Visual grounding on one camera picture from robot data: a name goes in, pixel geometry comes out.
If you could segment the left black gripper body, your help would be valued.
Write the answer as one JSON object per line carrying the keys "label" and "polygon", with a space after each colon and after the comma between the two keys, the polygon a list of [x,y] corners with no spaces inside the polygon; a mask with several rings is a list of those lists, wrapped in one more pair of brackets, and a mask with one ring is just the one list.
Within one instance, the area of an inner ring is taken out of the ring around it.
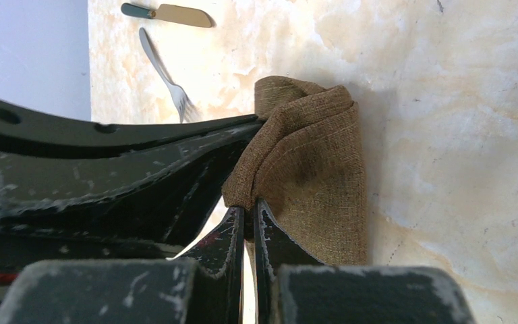
{"label": "left black gripper body", "polygon": [[163,259],[182,246],[148,241],[94,241],[0,234],[0,303],[22,269],[41,260]]}

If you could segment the brown cloth napkin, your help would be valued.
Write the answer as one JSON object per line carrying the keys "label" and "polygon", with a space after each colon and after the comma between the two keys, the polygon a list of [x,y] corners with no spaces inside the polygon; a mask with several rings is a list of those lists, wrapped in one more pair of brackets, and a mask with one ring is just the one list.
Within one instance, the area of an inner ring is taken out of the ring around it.
{"label": "brown cloth napkin", "polygon": [[368,263],[359,107],[341,85],[268,76],[254,86],[263,126],[222,187],[225,204],[264,199],[277,223],[332,265]]}

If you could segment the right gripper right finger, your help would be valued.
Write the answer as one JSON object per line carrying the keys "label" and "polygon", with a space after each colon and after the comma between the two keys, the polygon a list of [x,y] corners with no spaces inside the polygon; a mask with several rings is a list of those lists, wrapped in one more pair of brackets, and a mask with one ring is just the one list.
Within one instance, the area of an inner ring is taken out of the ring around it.
{"label": "right gripper right finger", "polygon": [[327,265],[254,207],[260,323],[473,323],[463,292],[433,267]]}

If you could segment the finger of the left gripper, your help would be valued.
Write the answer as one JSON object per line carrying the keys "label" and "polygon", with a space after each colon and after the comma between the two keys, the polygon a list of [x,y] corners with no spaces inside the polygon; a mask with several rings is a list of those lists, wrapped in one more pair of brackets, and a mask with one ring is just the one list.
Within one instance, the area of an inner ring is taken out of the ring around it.
{"label": "finger of the left gripper", "polygon": [[116,157],[258,123],[256,115],[243,115],[192,124],[101,124],[0,100],[0,151],[35,157]]}
{"label": "finger of the left gripper", "polygon": [[0,152],[0,233],[187,246],[259,123],[113,157]]}

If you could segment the silver metal fork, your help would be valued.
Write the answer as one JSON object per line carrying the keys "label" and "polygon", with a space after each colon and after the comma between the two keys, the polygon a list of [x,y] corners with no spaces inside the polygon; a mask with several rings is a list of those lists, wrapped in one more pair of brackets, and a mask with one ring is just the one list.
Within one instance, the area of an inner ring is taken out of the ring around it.
{"label": "silver metal fork", "polygon": [[151,62],[152,66],[155,68],[157,74],[161,77],[169,91],[171,100],[178,112],[179,121],[181,123],[199,122],[201,120],[201,116],[198,110],[194,107],[188,98],[185,90],[180,85],[172,82],[145,28],[140,28],[138,35],[140,44],[148,60]]}

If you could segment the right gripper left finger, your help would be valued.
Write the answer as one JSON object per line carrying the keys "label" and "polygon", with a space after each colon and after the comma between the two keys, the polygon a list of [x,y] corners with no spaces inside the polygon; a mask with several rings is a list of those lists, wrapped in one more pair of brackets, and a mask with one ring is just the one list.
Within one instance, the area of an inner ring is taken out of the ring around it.
{"label": "right gripper left finger", "polygon": [[39,261],[13,282],[0,323],[238,323],[242,208],[172,259]]}

